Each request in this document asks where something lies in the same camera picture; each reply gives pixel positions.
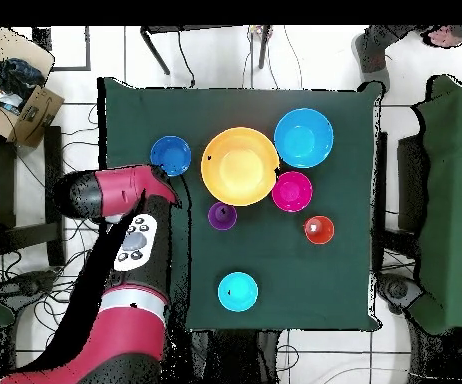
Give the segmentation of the person's hand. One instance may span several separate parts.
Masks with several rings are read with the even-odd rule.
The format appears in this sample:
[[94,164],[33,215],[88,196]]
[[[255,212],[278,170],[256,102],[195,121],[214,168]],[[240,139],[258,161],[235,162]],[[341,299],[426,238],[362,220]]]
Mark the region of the person's hand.
[[443,26],[428,34],[428,38],[432,45],[442,48],[450,48],[459,45],[462,42],[460,37],[455,36],[451,32],[451,28]]

